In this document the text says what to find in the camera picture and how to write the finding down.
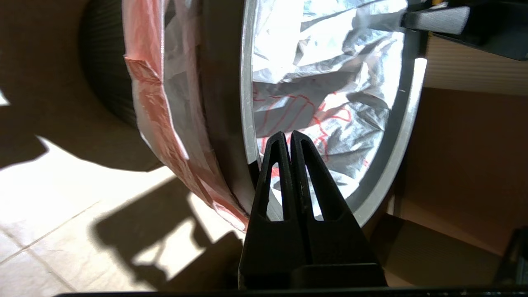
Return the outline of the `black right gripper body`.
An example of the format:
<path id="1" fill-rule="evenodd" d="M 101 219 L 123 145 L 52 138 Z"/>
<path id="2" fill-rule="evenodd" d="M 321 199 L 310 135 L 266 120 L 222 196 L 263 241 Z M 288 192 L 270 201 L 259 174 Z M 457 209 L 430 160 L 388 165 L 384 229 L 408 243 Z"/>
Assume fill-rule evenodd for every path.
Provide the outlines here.
<path id="1" fill-rule="evenodd" d="M 470 7 L 466 26 L 460 35 L 433 33 L 433 36 L 497 56 L 527 60 L 526 0 L 448 0 L 447 6 Z"/>

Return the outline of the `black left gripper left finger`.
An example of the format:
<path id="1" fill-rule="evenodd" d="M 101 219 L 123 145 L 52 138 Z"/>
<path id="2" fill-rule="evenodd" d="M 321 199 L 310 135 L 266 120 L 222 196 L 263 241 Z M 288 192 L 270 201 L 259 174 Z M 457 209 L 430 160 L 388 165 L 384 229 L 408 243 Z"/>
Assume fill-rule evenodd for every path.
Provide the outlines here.
<path id="1" fill-rule="evenodd" d="M 272 167 L 279 169 L 283 219 L 266 217 Z M 239 263 L 240 290 L 282 290 L 292 286 L 292 273 L 306 263 L 299 223 L 300 203 L 294 188 L 285 134 L 268 139 Z"/>

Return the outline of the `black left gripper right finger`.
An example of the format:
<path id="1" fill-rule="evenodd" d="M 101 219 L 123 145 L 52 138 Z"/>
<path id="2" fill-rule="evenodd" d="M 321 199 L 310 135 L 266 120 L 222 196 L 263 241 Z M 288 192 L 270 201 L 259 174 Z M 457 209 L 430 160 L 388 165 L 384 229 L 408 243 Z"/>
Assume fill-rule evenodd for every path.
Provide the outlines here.
<path id="1" fill-rule="evenodd" d="M 292 272 L 294 287 L 386 287 L 384 270 L 315 145 L 296 130 L 291 141 L 306 248 L 306 263 Z"/>

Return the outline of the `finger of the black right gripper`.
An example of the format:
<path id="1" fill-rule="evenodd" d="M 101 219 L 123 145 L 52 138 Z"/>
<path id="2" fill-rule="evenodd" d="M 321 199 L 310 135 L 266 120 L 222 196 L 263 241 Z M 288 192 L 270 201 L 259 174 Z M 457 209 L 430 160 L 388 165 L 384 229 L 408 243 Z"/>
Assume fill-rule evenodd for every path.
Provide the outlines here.
<path id="1" fill-rule="evenodd" d="M 462 34 L 470 15 L 469 6 L 428 8 L 407 12 L 402 18 L 402 27 L 435 33 Z"/>

